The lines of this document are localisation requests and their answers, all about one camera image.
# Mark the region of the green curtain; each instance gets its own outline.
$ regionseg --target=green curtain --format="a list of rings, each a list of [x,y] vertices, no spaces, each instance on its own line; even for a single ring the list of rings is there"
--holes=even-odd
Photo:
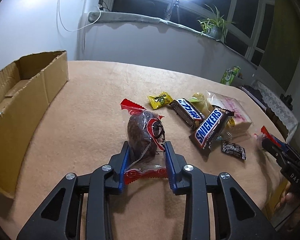
[[[291,0],[275,0],[262,66],[286,91],[300,57],[300,20]]]

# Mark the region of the green package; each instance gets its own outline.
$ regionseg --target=green package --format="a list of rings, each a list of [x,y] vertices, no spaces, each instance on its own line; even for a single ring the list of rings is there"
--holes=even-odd
[[[239,66],[234,66],[232,68],[229,68],[225,71],[220,83],[230,86],[234,77],[237,76],[240,72],[240,67]]]

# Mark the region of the white cable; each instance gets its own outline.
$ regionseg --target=white cable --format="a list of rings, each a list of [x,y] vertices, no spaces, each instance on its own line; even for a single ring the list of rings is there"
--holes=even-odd
[[[87,26],[89,26],[89,25],[92,25],[92,24],[96,23],[96,22],[100,19],[100,16],[101,16],[101,10],[100,10],[99,7],[98,7],[98,9],[99,9],[99,12],[100,12],[100,14],[99,14],[99,16],[98,16],[98,19],[96,19],[93,23],[87,24],[87,25],[85,25],[85,26],[83,26],[83,27],[81,27],[81,28],[79,28],[79,29],[77,29],[77,30],[71,31],[71,30],[68,30],[68,29],[63,25],[63,23],[62,23],[61,15],[60,15],[60,0],[58,0],[58,2],[57,2],[57,14],[59,14],[60,23],[61,23],[62,27],[63,27],[66,31],[68,31],[68,32],[77,32],[77,31],[79,31],[79,30],[81,30],[81,29],[83,29],[83,28],[85,28],[85,27],[87,27]]]

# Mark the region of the beige tablecloth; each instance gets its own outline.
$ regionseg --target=beige tablecloth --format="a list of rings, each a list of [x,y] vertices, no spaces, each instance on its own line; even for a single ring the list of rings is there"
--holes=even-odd
[[[0,196],[0,225],[11,239],[16,239],[31,214],[65,174],[93,172],[120,152],[126,140],[120,110],[124,98],[150,109],[146,97],[149,94],[167,91],[173,98],[188,98],[194,92],[215,91],[240,101],[254,123],[249,133],[265,125],[283,140],[244,92],[203,78],[129,64],[76,61],[69,62],[69,79],[32,138],[15,200]],[[229,172],[253,201],[264,207],[282,179],[271,155],[257,151],[250,138],[244,137],[236,142],[246,149],[245,162],[224,155],[221,147],[205,159],[189,140],[190,129],[172,109],[162,107],[156,112],[165,116],[162,123],[166,140],[172,142],[176,153],[206,173]],[[111,198],[114,239],[181,239],[184,208],[185,196],[173,195],[167,179],[134,182],[123,195]]]

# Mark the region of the lace cloth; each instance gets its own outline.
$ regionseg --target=lace cloth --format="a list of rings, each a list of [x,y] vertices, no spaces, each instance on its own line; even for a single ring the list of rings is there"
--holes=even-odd
[[[263,101],[271,108],[289,131],[286,140],[286,142],[289,143],[297,130],[298,120],[292,111],[266,85],[262,84],[260,81],[256,81],[252,87],[260,91]]]

